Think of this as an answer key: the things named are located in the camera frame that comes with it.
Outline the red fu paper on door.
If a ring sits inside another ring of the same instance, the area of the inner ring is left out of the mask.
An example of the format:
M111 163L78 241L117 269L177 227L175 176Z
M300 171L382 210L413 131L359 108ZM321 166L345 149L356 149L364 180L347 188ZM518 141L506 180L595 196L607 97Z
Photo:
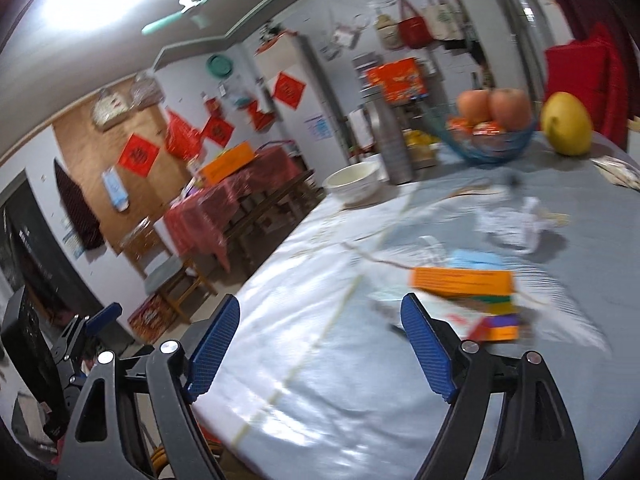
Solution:
M119 155L118 164L139 177L146 178L160 154L160 148L133 133Z

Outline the blue glass fruit bowl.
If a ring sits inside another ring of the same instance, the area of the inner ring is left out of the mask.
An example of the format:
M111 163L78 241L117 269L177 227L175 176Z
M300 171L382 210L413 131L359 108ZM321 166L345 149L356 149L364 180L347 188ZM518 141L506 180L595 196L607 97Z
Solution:
M419 103L423 127L436 136L454 154L472 166L500 166L517 159L526 151L537 131L534 119L524 129L496 133L466 132L451 125L456 109L453 105L431 106Z

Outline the white refrigerator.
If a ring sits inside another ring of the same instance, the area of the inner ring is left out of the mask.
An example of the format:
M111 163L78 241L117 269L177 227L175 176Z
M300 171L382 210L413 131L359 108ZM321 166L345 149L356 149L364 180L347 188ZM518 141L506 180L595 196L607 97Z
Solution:
M295 142L308 168L321 183L349 165L349 133L344 114L308 39L297 32L282 32L255 53L286 137ZM297 110L273 99L280 72L303 81L306 90Z

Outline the red fu paper on fridge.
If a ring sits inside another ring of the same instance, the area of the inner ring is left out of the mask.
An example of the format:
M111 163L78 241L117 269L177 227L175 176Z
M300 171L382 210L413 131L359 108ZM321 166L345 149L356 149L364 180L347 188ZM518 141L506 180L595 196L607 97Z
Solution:
M306 84L288 73L280 72L273 86L273 99L282 102L292 110L297 110L302 102Z

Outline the orange long box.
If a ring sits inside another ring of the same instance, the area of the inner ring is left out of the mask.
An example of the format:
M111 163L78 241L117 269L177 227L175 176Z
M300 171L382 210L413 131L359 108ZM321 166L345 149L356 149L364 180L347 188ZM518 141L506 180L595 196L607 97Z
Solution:
M200 176L208 185L216 185L235 171L252 162L255 152L248 142L242 142L230 150L223 151L214 160L200 169Z

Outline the ceiling fan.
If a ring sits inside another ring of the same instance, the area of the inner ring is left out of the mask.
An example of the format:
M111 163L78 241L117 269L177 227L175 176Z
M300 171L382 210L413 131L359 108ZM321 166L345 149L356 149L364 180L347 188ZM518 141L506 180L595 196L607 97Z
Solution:
M203 29L208 26L209 20L203 18L200 15L200 11L209 3L210 0L178 0L180 10L171 13L163 18L146 24L142 27L141 33L143 36L149 36L158 32L169 25L175 24L183 18L188 18L192 23L198 26L199 29Z

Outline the red carton on floor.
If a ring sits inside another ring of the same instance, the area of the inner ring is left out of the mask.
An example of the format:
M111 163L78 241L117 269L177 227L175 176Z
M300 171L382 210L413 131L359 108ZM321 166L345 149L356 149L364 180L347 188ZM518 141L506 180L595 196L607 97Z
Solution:
M155 294L146 298L130 315L128 324L145 344L155 344L176 318L175 310L162 296Z

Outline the orange medicine box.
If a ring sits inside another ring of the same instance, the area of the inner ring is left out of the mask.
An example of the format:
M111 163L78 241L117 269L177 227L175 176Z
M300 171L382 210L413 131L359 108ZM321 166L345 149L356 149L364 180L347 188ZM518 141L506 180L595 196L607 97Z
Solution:
M510 296L513 276L506 270L414 268L409 284L439 296Z

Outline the wooden bench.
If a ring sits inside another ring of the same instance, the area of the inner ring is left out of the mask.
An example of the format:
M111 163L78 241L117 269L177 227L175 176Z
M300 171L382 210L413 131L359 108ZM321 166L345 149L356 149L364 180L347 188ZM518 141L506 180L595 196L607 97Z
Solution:
M242 198L241 217L231 220L224 229L228 247L239 255L241 268L251 276L258 267L250 248L250 236L267 234L267 221L297 226L323 198L314 182L314 170L305 170L273 192L259 192Z

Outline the green plate on wall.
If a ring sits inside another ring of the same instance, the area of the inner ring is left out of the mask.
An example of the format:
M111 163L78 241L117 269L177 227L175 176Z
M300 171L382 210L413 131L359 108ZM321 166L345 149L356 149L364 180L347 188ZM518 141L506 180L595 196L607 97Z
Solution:
M220 53L212 54L205 64L209 75L224 80L233 74L234 65L231 58Z

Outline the white green tote bag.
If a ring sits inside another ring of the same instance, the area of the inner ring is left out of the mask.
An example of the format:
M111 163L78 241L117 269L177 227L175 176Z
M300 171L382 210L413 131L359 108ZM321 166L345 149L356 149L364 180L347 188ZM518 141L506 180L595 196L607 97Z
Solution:
M449 3L444 0L427 0L422 13L428 29L436 40L464 40L463 29L458 22L456 12Z

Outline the white tissue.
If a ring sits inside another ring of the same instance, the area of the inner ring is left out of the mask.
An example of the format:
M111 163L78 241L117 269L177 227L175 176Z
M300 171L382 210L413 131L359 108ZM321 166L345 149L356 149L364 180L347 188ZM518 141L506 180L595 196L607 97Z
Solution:
M538 249L544 232L566 226L568 222L568 214L550 211L538 198L526 197L520 208L480 208L476 212L475 229L514 252L530 255Z

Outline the white ceramic bowl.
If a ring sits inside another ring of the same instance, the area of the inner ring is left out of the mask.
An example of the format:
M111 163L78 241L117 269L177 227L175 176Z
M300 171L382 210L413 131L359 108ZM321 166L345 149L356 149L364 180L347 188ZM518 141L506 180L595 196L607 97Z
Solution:
M358 162L331 174L323 187L344 206L352 206L371 198L381 186L380 164Z

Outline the grey white tablecloth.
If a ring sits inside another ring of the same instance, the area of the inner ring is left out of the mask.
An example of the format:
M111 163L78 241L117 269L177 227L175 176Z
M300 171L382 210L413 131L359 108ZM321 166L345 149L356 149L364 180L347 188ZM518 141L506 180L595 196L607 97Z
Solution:
M238 293L198 421L266 479L639 474L639 195L542 139L329 197Z

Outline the blue face mask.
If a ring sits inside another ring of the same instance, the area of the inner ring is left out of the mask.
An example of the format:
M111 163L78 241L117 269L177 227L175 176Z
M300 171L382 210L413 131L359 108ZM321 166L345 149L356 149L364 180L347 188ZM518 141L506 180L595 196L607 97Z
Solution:
M506 265L499 255L467 249L456 249L450 252L447 266L455 269L506 270Z

